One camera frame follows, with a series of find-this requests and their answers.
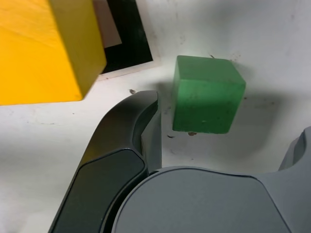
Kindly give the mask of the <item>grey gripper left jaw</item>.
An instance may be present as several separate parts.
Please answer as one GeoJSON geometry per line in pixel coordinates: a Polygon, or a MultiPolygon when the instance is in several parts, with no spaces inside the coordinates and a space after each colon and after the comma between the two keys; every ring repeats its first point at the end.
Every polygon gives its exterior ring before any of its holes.
{"type": "Polygon", "coordinates": [[[137,92],[100,121],[51,224],[51,233],[109,233],[127,195],[162,167],[156,91],[137,92]]]}

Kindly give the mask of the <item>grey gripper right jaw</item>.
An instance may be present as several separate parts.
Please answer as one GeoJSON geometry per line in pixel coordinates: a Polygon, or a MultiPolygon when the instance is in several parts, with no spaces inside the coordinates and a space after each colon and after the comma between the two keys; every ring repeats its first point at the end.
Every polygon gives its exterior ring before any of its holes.
{"type": "Polygon", "coordinates": [[[308,233],[311,130],[293,141],[280,169],[234,174],[160,169],[126,197],[114,233],[308,233]]]}

